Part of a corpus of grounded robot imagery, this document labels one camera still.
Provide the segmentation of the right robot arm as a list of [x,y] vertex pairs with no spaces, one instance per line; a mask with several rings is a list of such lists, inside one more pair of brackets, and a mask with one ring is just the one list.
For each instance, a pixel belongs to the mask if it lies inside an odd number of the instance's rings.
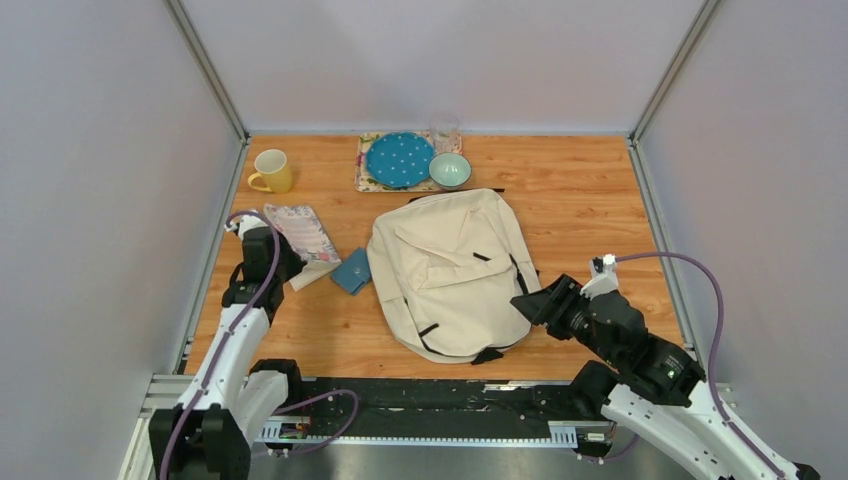
[[624,426],[697,479],[817,479],[810,465],[768,447],[712,395],[705,370],[683,348],[650,333],[614,286],[585,289],[568,275],[512,305],[558,340],[596,355],[572,382],[582,418]]

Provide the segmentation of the blue leather wallet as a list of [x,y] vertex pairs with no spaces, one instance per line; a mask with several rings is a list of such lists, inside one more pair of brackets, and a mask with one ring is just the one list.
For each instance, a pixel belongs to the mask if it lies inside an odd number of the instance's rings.
[[372,274],[364,248],[354,250],[332,273],[332,281],[352,296],[356,296],[371,281]]

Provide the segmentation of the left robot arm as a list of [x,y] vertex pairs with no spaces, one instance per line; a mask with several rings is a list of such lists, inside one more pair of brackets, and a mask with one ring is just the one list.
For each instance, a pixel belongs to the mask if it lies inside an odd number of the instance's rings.
[[253,360],[284,299],[284,285],[304,267],[276,229],[237,230],[243,260],[222,297],[213,343],[169,409],[154,411],[149,438],[159,479],[245,479],[251,448],[272,412],[291,415],[305,387],[291,360]]

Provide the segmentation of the beige canvas backpack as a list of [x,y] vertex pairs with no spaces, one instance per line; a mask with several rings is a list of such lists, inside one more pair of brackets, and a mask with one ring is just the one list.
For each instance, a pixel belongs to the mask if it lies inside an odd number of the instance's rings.
[[511,301],[539,291],[539,274],[493,189],[424,196],[378,216],[366,253],[393,336],[429,361],[499,359],[531,329]]

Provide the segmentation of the floral cover book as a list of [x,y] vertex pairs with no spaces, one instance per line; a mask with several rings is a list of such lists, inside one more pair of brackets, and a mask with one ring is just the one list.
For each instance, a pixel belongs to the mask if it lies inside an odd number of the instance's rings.
[[294,291],[299,291],[330,274],[342,263],[312,207],[265,204],[263,213],[306,262],[302,271],[289,280]]

